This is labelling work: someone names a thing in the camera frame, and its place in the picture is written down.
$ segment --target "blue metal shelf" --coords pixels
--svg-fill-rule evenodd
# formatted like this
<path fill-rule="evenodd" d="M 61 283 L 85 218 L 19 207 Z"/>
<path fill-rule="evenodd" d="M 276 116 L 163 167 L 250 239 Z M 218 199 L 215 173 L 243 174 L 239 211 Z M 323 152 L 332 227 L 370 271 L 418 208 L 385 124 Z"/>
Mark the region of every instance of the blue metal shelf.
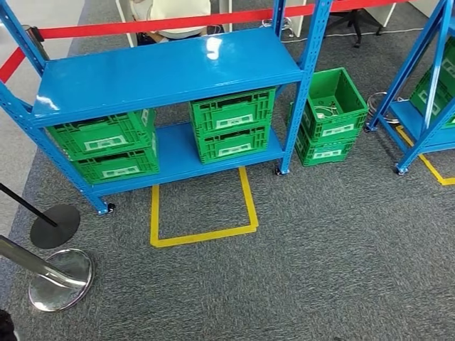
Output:
<path fill-rule="evenodd" d="M 0 0 L 0 20 L 42 75 L 33 107 L 14 97 L 2 82 L 0 106 L 99 214 L 108 211 L 102 196 L 112 193 L 274 159 L 280 159 L 279 171 L 286 174 L 331 5 L 332 0 L 316 0 L 298 63 L 280 39 L 286 0 L 274 1 L 271 28 L 44 60 L 5 0 Z M 203 165 L 189 124 L 166 126 L 156 131 L 160 172 L 132 180 L 90 185 L 44 128 L 290 82 L 296 82 L 297 91 L 283 146 L 272 130 L 266 151 Z"/>
<path fill-rule="evenodd" d="M 379 104 L 376 113 L 367 124 L 370 131 L 377 130 L 381 123 L 404 155 L 396 165 L 398 174 L 404 174 L 420 153 L 431 153 L 455 148 L 455 128 L 444 129 L 444 126 L 453 116 L 455 99 L 451 100 L 438 117 L 432 121 L 432 110 L 438 86 L 444 45 L 448 35 L 455 35 L 455 17 L 451 17 L 453 0 L 439 0 L 423 31 L 414 43 L 411 52 L 395 77 L 387 94 Z M 416 65 L 425 53 L 426 48 L 436 38 L 436 49 L 428 90 L 426 108 L 423 117 L 409 101 L 393 102 L 394 98 L 404 86 Z M 413 141 L 407 147 L 392 126 L 385 119 L 391 110 L 404 127 L 404 130 Z"/>
<path fill-rule="evenodd" d="M 33 124 L 51 126 L 302 78 L 302 71 L 271 28 L 51 60 L 33 106 Z"/>
<path fill-rule="evenodd" d="M 390 110 L 400 121 L 404 131 L 413 141 L 416 142 L 420 138 L 423 117 L 411 102 L 392 102 L 390 104 Z M 455 128 L 441 129 L 438 134 L 435 134 L 429 140 L 425 148 L 431 151 L 436 151 L 435 148 L 441 148 L 437 150 L 442 151 L 448 149 L 447 147 L 455 148 Z"/>
<path fill-rule="evenodd" d="M 189 123 L 160 127 L 156 130 L 156 137 L 158 140 L 159 173 L 141 178 L 94 185 L 94 192 L 100 196 L 119 193 L 125 190 L 149 187 L 159 183 L 169 183 L 240 166 L 276 160 L 282 158 L 284 154 L 273 129 L 271 130 L 269 143 L 266 151 L 206 165 L 202 164 L 199 158 L 194 134 Z"/>

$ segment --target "blue shelf board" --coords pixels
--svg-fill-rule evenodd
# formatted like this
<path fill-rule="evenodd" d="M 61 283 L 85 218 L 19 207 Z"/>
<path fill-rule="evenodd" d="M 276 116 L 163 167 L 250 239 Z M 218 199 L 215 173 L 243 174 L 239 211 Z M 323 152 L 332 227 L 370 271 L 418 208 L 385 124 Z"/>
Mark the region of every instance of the blue shelf board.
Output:
<path fill-rule="evenodd" d="M 449 27 L 448 27 L 448 34 L 450 34 L 451 36 L 455 36 L 455 16 L 453 16 L 450 19 L 450 23 L 449 24 Z"/>
<path fill-rule="evenodd" d="M 160 172 L 130 180 L 119 180 L 94 185 L 94 194 L 102 196 L 150 187 L 160 183 L 192 178 L 240 166 L 248 166 L 282 158 L 284 152 L 273 129 L 268 149 L 214 163 L 202 164 L 190 124 L 174 124 L 157 128 L 158 158 Z"/>
<path fill-rule="evenodd" d="M 390 104 L 390 110 L 403 125 L 404 131 L 414 143 L 419 140 L 423 124 L 423 116 L 411 102 L 392 102 Z M 431 151 L 444 150 L 447 149 L 447 145 L 455 146 L 455 128 L 440 129 L 430 139 L 426 148 Z"/>
<path fill-rule="evenodd" d="M 302 79 L 271 28 L 79 55 L 46 64 L 33 114 L 52 126 Z"/>

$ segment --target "floor marking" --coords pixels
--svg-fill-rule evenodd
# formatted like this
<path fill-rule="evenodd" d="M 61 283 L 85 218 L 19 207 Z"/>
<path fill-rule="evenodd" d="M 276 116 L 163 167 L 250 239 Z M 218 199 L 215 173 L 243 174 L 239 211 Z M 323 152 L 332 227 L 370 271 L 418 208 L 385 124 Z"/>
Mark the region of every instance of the floor marking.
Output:
<path fill-rule="evenodd" d="M 255 232 L 256 228 L 259 224 L 258 221 L 258 216 L 256 215 L 256 209 L 254 207 L 252 196 L 251 195 L 251 189 L 249 188 L 249 183 L 248 182 L 246 170 L 245 169 L 245 167 L 240 167 L 238 169 L 239 174 L 240 175 L 240 182 L 242 190 L 243 191 L 243 197 L 245 198 L 245 204 L 246 205 L 246 210 L 249 218 L 249 225 L 241 227 L 232 227 L 228 229 L 219 229 L 212 232 L 190 234 L 187 236 L 159 239 L 159 185 L 154 185 L 152 187 L 150 244 L 153 247 L 173 247 L 175 245 L 203 242 L 211 239 L 231 237 L 237 236 L 240 234 Z"/>
<path fill-rule="evenodd" d="M 404 130 L 403 130 L 403 126 L 398 126 L 397 131 L 398 134 L 401 135 L 401 137 L 410 144 L 410 146 L 413 146 L 413 143 L 409 136 L 406 135 Z M 432 174 L 435 175 L 435 178 L 438 180 L 438 183 L 441 183 L 442 186 L 447 185 L 455 185 L 455 178 L 443 178 L 435 166 L 433 166 L 429 159 L 425 157 L 423 154 L 419 154 L 419 158 L 421 159 L 428 169 L 432 172 Z"/>

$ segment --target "white label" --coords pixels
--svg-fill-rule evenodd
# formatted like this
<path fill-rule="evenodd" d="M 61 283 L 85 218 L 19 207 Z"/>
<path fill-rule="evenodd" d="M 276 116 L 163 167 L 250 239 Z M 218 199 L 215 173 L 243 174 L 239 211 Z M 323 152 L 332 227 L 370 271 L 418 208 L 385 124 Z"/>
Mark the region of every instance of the white label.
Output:
<path fill-rule="evenodd" d="M 218 156 L 226 156 L 235 153 L 240 153 L 242 151 L 249 151 L 251 149 L 251 144 L 242 144 L 241 146 L 224 148 L 218 151 Z"/>
<path fill-rule="evenodd" d="M 153 150 L 153 154 L 156 157 L 156 139 L 155 138 L 155 133 L 152 134 L 152 150 Z"/>
<path fill-rule="evenodd" d="M 299 137 L 297 137 L 297 140 L 296 140 L 296 144 L 297 145 L 297 150 L 302 151 L 303 149 L 303 146 Z"/>
<path fill-rule="evenodd" d="M 422 90 L 419 94 L 419 97 L 423 101 L 423 103 L 426 104 L 426 100 L 429 98 L 429 94 L 426 90 Z M 441 111 L 441 108 L 438 107 L 435 101 L 433 101 L 433 107 L 432 108 L 432 115 L 437 116 Z"/>
<path fill-rule="evenodd" d="M 147 126 L 147 122 L 149 121 L 149 110 L 144 109 L 142 110 L 142 116 L 141 117 L 144 126 Z"/>
<path fill-rule="evenodd" d="M 228 128 L 228 126 L 237 126 L 238 124 L 244 124 L 249 122 L 252 122 L 252 114 L 234 117 L 232 119 L 220 119 L 219 121 L 216 121 L 215 129 Z"/>
<path fill-rule="evenodd" d="M 340 134 L 340 133 L 345 133 L 346 131 L 351 131 L 351 130 L 354 130 L 354 124 L 348 124 L 347 126 L 340 126 L 339 128 L 324 130 L 324 131 L 323 131 L 323 137 L 335 135 L 335 134 Z"/>
<path fill-rule="evenodd" d="M 107 139 L 102 140 L 93 140 L 85 142 L 86 151 L 95 151 L 97 149 L 113 147 L 113 146 L 120 146 L 122 144 L 127 144 L 128 142 L 125 139 L 123 135 L 109 137 Z"/>
<path fill-rule="evenodd" d="M 452 64 L 448 58 L 444 58 L 442 62 L 442 68 L 455 78 L 455 65 Z"/>
<path fill-rule="evenodd" d="M 330 158 L 331 156 L 340 156 L 342 150 L 339 149 L 338 151 L 324 151 L 323 153 L 314 153 L 313 155 L 313 159 L 314 158 Z"/>
<path fill-rule="evenodd" d="M 104 170 L 104 171 L 103 171 L 103 177 L 104 178 L 113 178 L 114 176 L 134 174 L 134 173 L 139 173 L 139 168 L 138 166 L 132 166 L 132 167 L 119 168 L 119 169 L 113 169 L 113 170 Z"/>
<path fill-rule="evenodd" d="M 308 112 L 303 112 L 303 118 L 306 122 L 306 126 L 309 127 L 311 125 L 311 122 L 310 122 L 310 115 Z"/>

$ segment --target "green plastic crate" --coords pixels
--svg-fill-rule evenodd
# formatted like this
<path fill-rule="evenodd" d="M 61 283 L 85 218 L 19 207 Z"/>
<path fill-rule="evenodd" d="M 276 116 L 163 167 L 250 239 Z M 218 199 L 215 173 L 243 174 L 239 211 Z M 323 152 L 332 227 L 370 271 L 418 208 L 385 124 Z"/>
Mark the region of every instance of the green plastic crate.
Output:
<path fill-rule="evenodd" d="M 154 109 L 59 124 L 47 130 L 70 160 L 96 158 L 151 146 Z"/>
<path fill-rule="evenodd" d="M 445 44 L 439 81 L 447 87 L 448 93 L 455 96 L 455 38 L 450 37 Z"/>
<path fill-rule="evenodd" d="M 263 151 L 268 147 L 271 126 L 258 126 L 234 133 L 197 138 L 202 163 L 235 158 Z"/>
<path fill-rule="evenodd" d="M 357 137 L 368 107 L 344 67 L 315 72 L 302 125 L 319 143 Z"/>
<path fill-rule="evenodd" d="M 156 144 L 124 153 L 73 161 L 73 164 L 91 184 L 125 180 L 159 172 Z"/>
<path fill-rule="evenodd" d="M 315 143 L 301 127 L 297 134 L 295 148 L 302 166 L 314 166 L 320 163 L 344 161 L 354 142 L 354 139 L 351 139 L 330 144 Z"/>
<path fill-rule="evenodd" d="M 197 137 L 228 134 L 271 124 L 275 87 L 200 99 L 190 103 Z"/>
<path fill-rule="evenodd" d="M 427 71 L 417 84 L 416 89 L 411 94 L 410 101 L 416 107 L 420 114 L 425 115 L 426 100 L 429 98 L 428 90 L 430 86 L 430 72 Z M 438 88 L 435 95 L 435 101 L 432 108 L 432 118 L 430 122 L 436 118 L 440 112 L 445 108 L 453 96 L 448 92 L 448 89 L 442 82 L 438 82 Z M 444 129 L 453 128 L 455 126 L 455 112 L 452 118 L 449 119 L 443 126 Z"/>

